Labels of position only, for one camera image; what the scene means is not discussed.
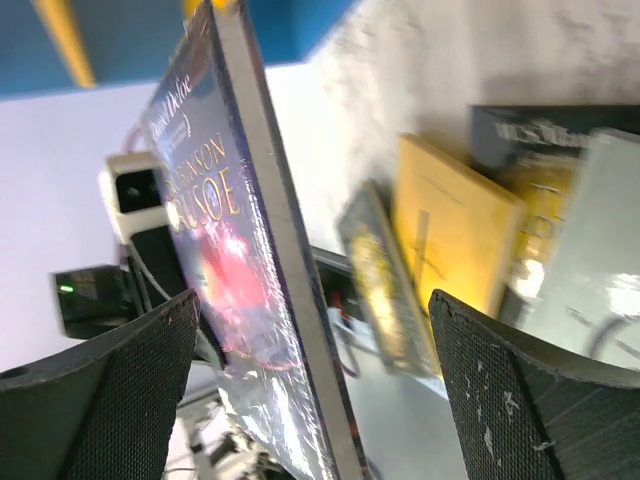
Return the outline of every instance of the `book cover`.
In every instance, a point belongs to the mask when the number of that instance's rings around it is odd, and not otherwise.
[[[425,311],[438,288],[495,318],[524,214],[514,194],[424,139],[400,137],[393,224]]]
[[[245,2],[204,2],[143,117],[226,413],[295,478],[368,478]]]
[[[338,231],[354,274],[359,302],[390,373],[425,377],[440,364],[411,279],[375,183],[347,205]]]
[[[640,369],[640,136],[594,135],[524,332]]]
[[[474,106],[471,118],[475,168],[527,204],[502,315],[513,319],[538,294],[591,131],[640,133],[640,106]]]

